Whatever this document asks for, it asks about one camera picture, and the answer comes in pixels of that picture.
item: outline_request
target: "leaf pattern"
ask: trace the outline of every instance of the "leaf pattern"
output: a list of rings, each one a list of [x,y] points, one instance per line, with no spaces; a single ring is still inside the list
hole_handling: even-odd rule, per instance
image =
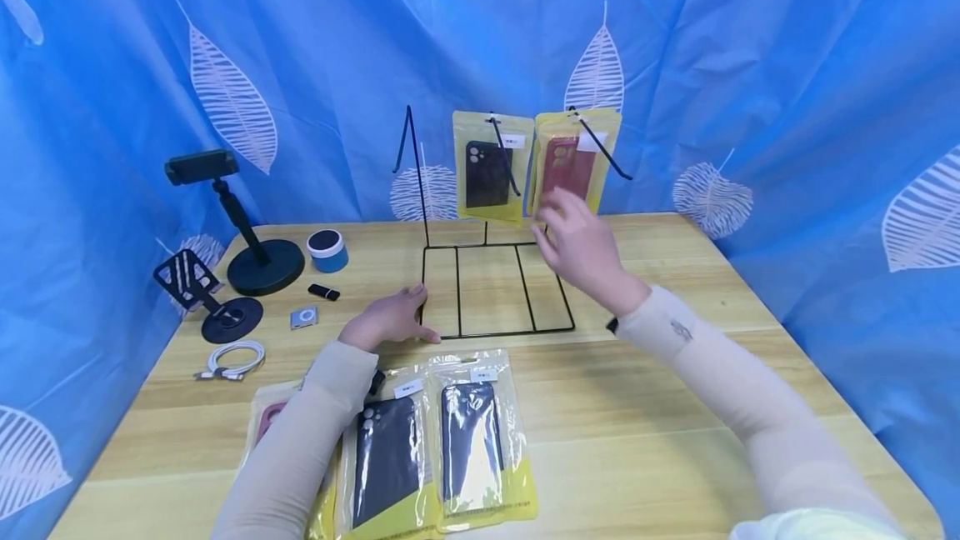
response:
[[[587,45],[563,96],[563,110],[623,108],[623,67],[607,30],[607,3],[602,4],[602,26]]]
[[[727,180],[712,163],[699,162],[677,178],[673,204],[678,213],[693,219],[710,239],[719,239],[733,234],[750,218],[753,191]]]
[[[247,74],[198,30],[190,26],[190,81],[217,133],[261,172],[270,174],[277,158],[277,124]]]
[[[30,4],[24,0],[0,0],[7,5],[13,15],[13,20],[23,30],[23,34],[30,39],[34,45],[40,46],[43,43],[43,27],[40,27],[40,20],[34,13]]]
[[[50,431],[25,412],[0,406],[0,521],[70,482]]]
[[[960,266],[960,146],[897,194],[880,233],[890,273]]]
[[[390,208],[400,222],[418,222],[423,219],[423,207],[430,222],[438,219],[456,219],[457,176],[447,167],[426,165],[421,144],[421,179],[423,205],[419,200],[417,169],[410,168],[393,180],[390,188]]]
[[[203,264],[206,264],[207,268],[210,271],[216,267],[217,263],[220,263],[223,254],[226,253],[227,249],[223,248],[223,245],[213,236],[208,236],[207,234],[198,234],[197,236],[191,236],[186,238],[185,241],[181,242],[177,250],[170,250],[167,248],[166,244],[160,241],[160,238],[154,238],[157,241],[157,244],[162,246],[163,250],[167,251],[170,256],[174,256],[179,251],[182,251],[184,248],[189,248],[194,251],[198,258],[203,261]],[[170,282],[169,271],[164,271],[163,277],[167,282]],[[177,312],[181,314],[181,317],[186,314],[186,311],[183,310],[183,307],[173,296],[169,296],[170,303],[177,309]]]

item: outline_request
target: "hanging tag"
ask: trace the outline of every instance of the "hanging tag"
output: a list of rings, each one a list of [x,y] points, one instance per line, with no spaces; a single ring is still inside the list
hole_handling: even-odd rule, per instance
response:
[[[403,386],[394,389],[393,398],[403,398],[411,394],[419,393],[421,390],[423,390],[423,380],[417,377],[416,380],[406,382]]]
[[[504,148],[524,148],[527,146],[527,137],[523,134],[500,134]]]
[[[597,136],[597,140],[600,143],[605,143],[607,141],[607,132],[593,132]],[[600,153],[600,147],[597,143],[593,141],[593,138],[590,137],[588,131],[580,132],[580,140],[577,141],[577,150],[580,153]]]
[[[496,382],[497,369],[470,369],[470,382]]]

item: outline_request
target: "charging cable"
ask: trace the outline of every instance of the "charging cable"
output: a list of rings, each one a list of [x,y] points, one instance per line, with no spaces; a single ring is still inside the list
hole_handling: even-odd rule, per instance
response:
[[[257,358],[239,367],[221,367],[217,363],[220,361],[220,357],[226,355],[228,352],[242,349],[254,351],[257,353]],[[255,340],[241,340],[241,342],[223,344],[219,349],[210,352],[210,358],[207,359],[207,371],[198,372],[194,374],[193,377],[194,380],[230,380],[232,382],[239,382],[243,380],[245,374],[251,372],[253,369],[259,368],[266,356],[267,351],[264,350],[263,345],[255,342]]]

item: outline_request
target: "red phone case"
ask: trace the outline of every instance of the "red phone case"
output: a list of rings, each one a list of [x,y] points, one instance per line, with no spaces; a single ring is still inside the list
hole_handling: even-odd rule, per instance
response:
[[[576,150],[574,154],[576,156],[573,159],[573,170],[570,172],[570,178],[568,178],[567,190],[576,194],[577,197],[587,200],[587,193],[590,190],[590,176],[593,175],[593,163],[598,158],[598,154],[583,150]]]
[[[587,200],[595,152],[577,150],[579,137],[555,137],[547,143],[543,162],[543,192],[559,186]]]
[[[543,160],[543,190],[548,193],[555,187],[567,187],[570,172],[573,171],[573,157],[577,151],[575,137],[555,137],[547,143],[546,158]]]

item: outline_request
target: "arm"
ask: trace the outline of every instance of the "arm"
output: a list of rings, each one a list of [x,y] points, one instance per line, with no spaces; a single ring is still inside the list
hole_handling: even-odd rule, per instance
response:
[[[543,198],[534,227],[544,260],[617,317],[617,335],[673,369],[747,451],[771,513],[831,508],[897,528],[833,437],[776,373],[663,288],[620,264],[610,227],[575,195]]]
[[[343,429],[363,409],[383,342],[423,338],[440,342],[417,324],[426,288],[404,288],[372,302],[323,347],[253,450],[217,517],[212,540],[303,540],[330,454]]]
[[[770,513],[831,508],[898,528],[800,395],[668,290],[638,299],[617,336],[673,369],[737,434]]]

